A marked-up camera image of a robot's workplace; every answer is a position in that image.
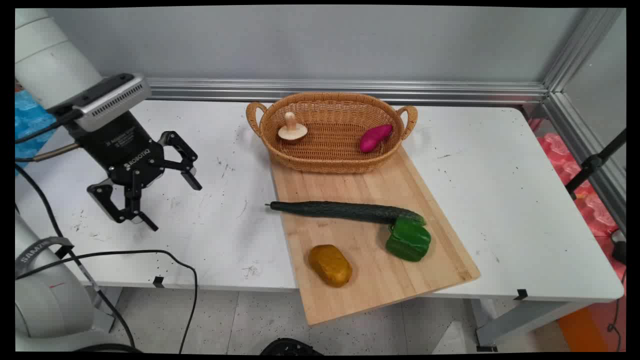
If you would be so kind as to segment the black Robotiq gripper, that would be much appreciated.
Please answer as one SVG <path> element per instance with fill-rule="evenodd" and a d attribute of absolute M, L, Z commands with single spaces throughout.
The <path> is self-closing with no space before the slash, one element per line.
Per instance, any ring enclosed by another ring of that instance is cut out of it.
<path fill-rule="evenodd" d="M 115 223 L 144 223 L 151 231 L 158 230 L 158 226 L 141 210 L 142 187 L 150 186 L 164 174 L 164 169 L 180 171 L 194 191 L 202 190 L 195 177 L 197 153 L 175 131 L 165 131 L 158 142 L 153 141 L 130 111 L 94 131 L 84 130 L 77 121 L 69 121 L 66 130 L 75 143 L 106 171 L 110 180 L 90 185 L 87 193 Z M 181 160 L 164 159 L 163 147 L 172 147 Z M 158 160 L 158 166 L 152 166 L 149 160 Z M 115 185 L 124 187 L 123 208 L 118 208 L 112 200 Z"/>

